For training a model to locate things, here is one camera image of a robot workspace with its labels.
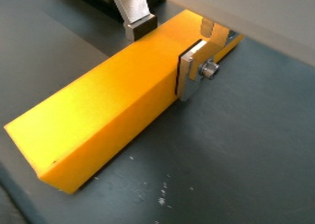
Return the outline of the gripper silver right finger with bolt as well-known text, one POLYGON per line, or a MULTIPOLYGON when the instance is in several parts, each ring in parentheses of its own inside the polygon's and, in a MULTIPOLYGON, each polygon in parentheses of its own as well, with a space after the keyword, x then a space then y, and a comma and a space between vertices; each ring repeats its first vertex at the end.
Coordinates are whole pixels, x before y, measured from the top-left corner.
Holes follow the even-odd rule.
POLYGON ((218 73, 218 61, 238 44, 238 33, 201 19, 198 39, 180 54, 174 93, 186 101, 197 90, 202 79, 212 80, 218 73))

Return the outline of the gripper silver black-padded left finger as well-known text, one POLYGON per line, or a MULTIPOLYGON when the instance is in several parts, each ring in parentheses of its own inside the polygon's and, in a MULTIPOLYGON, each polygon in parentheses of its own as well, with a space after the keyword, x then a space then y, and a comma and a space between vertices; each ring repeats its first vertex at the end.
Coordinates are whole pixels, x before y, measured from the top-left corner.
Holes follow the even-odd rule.
POLYGON ((157 17, 150 14, 146 0, 113 0, 122 17, 125 36, 137 41, 157 28, 157 17))

